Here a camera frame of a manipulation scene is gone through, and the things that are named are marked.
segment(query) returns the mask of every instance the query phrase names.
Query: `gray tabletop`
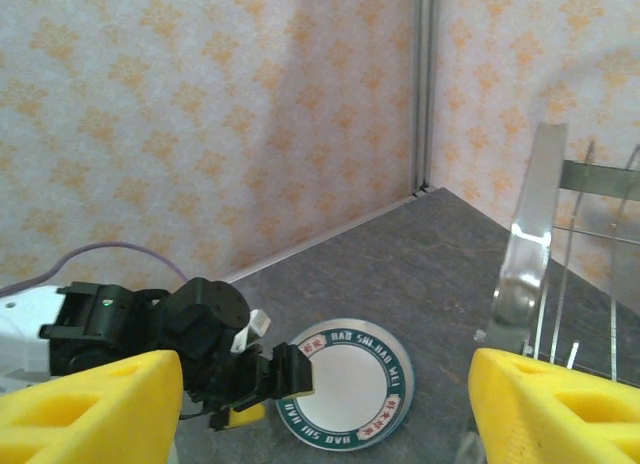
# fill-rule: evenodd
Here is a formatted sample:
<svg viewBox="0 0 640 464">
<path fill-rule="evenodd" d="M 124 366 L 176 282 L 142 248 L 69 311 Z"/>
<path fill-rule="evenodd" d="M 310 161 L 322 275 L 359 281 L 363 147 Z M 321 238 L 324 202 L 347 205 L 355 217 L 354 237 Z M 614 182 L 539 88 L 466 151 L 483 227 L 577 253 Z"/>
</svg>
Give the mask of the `gray tabletop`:
<svg viewBox="0 0 640 464">
<path fill-rule="evenodd" d="M 331 453 L 309 447 L 280 421 L 267 419 L 214 433 L 206 418 L 181 422 L 176 445 L 183 464 L 199 463 L 450 463 L 470 410 L 466 376 L 484 328 L 508 232 L 439 190 L 296 254 L 237 283 L 252 307 L 272 318 L 266 346 L 287 341 L 326 319 L 353 317 L 392 332 L 409 352 L 416 374 L 411 410 L 399 429 L 362 451 Z M 556 302 L 560 266 L 550 269 Z M 542 350 L 549 352 L 553 308 Z M 606 295 L 570 275 L 559 342 L 576 364 L 609 370 Z M 618 311 L 620 378 L 640 382 L 640 318 Z"/>
</svg>

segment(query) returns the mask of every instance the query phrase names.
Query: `floral pattern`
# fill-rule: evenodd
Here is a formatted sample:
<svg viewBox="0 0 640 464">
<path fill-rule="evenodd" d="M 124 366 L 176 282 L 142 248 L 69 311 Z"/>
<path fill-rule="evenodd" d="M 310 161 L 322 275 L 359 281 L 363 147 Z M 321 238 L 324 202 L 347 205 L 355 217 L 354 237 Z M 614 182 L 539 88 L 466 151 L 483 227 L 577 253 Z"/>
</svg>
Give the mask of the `floral pattern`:
<svg viewBox="0 0 640 464">
<path fill-rule="evenodd" d="M 406 196 L 412 13 L 0 0 L 0 285 L 106 240 L 224 278 Z M 82 255 L 55 282 L 78 279 L 179 284 L 127 250 Z"/>
<path fill-rule="evenodd" d="M 432 184 L 509 226 L 539 121 L 569 124 L 566 158 L 583 160 L 594 141 L 597 163 L 623 167 L 638 142 L 639 2 L 441 0 Z M 574 201 L 560 194 L 559 224 Z M 585 196 L 579 225 L 609 233 L 618 204 Z M 638 239 L 638 215 L 629 203 L 623 235 Z M 554 233 L 556 259 L 565 244 Z M 608 291 L 610 247 L 582 236 L 575 246 L 571 268 Z M 620 297 L 640 310 L 629 247 L 617 258 Z"/>
</svg>

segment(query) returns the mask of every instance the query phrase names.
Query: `white circle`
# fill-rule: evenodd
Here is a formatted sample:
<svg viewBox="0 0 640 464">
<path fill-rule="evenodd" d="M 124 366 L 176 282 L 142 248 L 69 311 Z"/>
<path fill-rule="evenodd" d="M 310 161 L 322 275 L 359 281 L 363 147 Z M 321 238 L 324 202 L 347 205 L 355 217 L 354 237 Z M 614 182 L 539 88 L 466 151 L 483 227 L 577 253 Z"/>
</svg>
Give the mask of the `white circle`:
<svg viewBox="0 0 640 464">
<path fill-rule="evenodd" d="M 309 421 L 327 431 L 347 432 L 376 417 L 387 397 L 387 378 L 373 354 L 338 344 L 310 360 L 315 392 L 297 399 Z"/>
</svg>

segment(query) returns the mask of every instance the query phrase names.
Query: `white plastic part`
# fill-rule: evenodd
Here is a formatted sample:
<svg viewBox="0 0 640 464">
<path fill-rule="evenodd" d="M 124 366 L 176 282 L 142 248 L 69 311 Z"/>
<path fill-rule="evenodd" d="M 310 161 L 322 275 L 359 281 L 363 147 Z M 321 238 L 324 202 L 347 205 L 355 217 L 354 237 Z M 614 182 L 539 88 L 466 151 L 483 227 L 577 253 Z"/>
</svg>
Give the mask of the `white plastic part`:
<svg viewBox="0 0 640 464">
<path fill-rule="evenodd" d="M 249 324 L 243 327 L 233 338 L 232 354 L 242 354 L 247 347 L 262 339 L 269 329 L 271 319 L 262 309 L 253 309 L 249 314 Z"/>
<path fill-rule="evenodd" d="M 0 394 L 42 380 L 49 373 L 49 342 L 38 337 L 52 324 L 64 296 L 57 286 L 42 286 L 0 299 Z"/>
</svg>

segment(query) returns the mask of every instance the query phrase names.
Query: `yellow foam block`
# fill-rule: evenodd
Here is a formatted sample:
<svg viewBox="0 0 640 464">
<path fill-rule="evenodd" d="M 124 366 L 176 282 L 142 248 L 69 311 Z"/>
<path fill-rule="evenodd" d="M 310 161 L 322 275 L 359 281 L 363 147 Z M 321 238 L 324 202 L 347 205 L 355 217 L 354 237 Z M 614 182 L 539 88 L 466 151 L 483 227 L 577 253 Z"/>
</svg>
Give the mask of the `yellow foam block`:
<svg viewBox="0 0 640 464">
<path fill-rule="evenodd" d="M 231 429 L 233 427 L 246 426 L 247 424 L 264 419 L 266 413 L 266 407 L 264 404 L 256 404 L 255 406 L 251 406 L 249 409 L 245 409 L 240 412 L 231 410 L 229 413 L 229 425 L 227 428 Z"/>
<path fill-rule="evenodd" d="M 640 390 L 493 349 L 479 349 L 469 396 L 493 463 L 640 462 Z"/>
<path fill-rule="evenodd" d="M 0 398 L 0 463 L 166 463 L 182 405 L 173 351 L 154 351 Z"/>
</svg>

